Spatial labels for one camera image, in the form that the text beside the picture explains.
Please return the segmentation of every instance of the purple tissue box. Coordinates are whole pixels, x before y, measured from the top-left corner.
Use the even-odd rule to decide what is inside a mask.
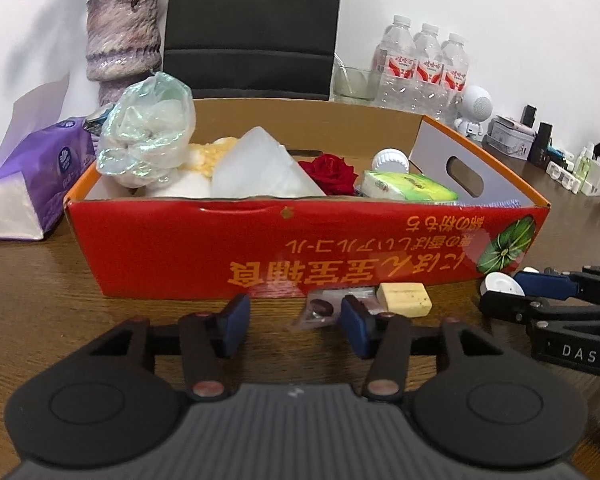
[[[0,238],[40,240],[62,216],[62,199],[94,160],[83,118],[29,134],[0,167]]]

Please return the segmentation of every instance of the white wall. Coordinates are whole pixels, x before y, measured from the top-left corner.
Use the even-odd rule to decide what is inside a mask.
[[[68,70],[64,115],[95,108],[97,87],[84,76],[84,3],[0,0],[0,140],[11,103]],[[442,39],[465,36],[469,82],[489,90],[496,113],[517,117],[533,104],[538,120],[554,125],[554,144],[571,151],[600,139],[600,0],[342,0],[340,57],[367,66],[393,14],[410,16],[416,30],[439,25]]]

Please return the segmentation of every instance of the plastic bag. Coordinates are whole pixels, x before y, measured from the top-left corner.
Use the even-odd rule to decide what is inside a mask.
[[[96,168],[122,186],[168,183],[186,162],[196,127],[191,90],[164,72],[131,85],[100,135]]]
[[[371,314],[385,311],[376,297],[376,288],[372,286],[312,290],[306,297],[306,305],[300,316],[289,329],[310,330],[335,324],[340,317],[342,298],[348,294],[358,298]]]

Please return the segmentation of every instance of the red rose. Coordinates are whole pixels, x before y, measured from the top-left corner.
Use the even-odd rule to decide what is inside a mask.
[[[313,162],[298,162],[327,195],[355,195],[353,183],[358,176],[344,159],[324,153]]]

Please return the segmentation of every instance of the printed lime illustration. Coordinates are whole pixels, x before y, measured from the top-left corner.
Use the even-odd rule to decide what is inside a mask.
[[[536,221],[529,215],[516,220],[487,245],[478,259],[478,272],[502,270],[524,253],[536,232]]]

